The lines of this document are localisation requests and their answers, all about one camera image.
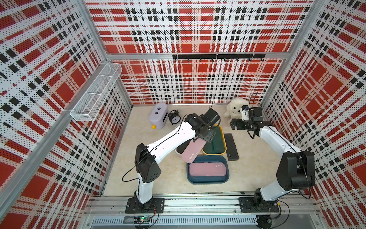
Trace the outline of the black pencil case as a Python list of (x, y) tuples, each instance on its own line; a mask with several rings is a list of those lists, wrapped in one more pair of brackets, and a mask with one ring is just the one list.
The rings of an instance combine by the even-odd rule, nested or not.
[(224, 134), (225, 141), (226, 141), (226, 154), (229, 161), (237, 161), (239, 160), (239, 154), (237, 152), (237, 148), (234, 142), (234, 138), (232, 134)]

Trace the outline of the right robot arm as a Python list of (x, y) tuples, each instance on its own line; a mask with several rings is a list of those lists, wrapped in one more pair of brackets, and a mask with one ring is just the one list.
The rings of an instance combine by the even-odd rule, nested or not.
[(300, 192), (315, 185), (315, 154), (301, 150), (279, 133), (269, 121), (264, 121), (262, 108), (242, 106), (241, 118), (232, 119), (233, 130), (245, 130), (252, 139), (266, 141), (281, 157), (276, 179), (254, 193), (254, 208), (264, 211), (290, 192)]

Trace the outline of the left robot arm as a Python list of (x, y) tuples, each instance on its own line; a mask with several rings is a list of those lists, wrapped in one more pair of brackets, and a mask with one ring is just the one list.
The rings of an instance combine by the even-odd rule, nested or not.
[(159, 164), (164, 158), (186, 141), (189, 145), (182, 153), (182, 160), (192, 163), (206, 143), (215, 136), (215, 129), (221, 123), (220, 115), (212, 108), (205, 114), (189, 114), (180, 125), (149, 145), (141, 143), (136, 148), (135, 168), (138, 173), (139, 186), (135, 197), (139, 204), (153, 199), (153, 182), (161, 175)]

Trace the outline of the pink pencil case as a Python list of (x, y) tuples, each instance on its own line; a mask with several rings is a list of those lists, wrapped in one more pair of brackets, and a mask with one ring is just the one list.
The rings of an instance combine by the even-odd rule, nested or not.
[(188, 164), (193, 163), (205, 144), (206, 141), (201, 138), (192, 139), (181, 155), (182, 160)]
[(188, 173), (194, 177), (223, 177), (226, 175), (226, 165), (221, 162), (191, 163)]

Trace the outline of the dark green pencil case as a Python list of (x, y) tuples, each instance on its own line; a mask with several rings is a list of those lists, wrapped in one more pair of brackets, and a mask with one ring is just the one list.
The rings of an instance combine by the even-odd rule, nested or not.
[(214, 140), (212, 140), (211, 142), (207, 142), (203, 147), (202, 151), (207, 155), (215, 154), (214, 143), (215, 143)]

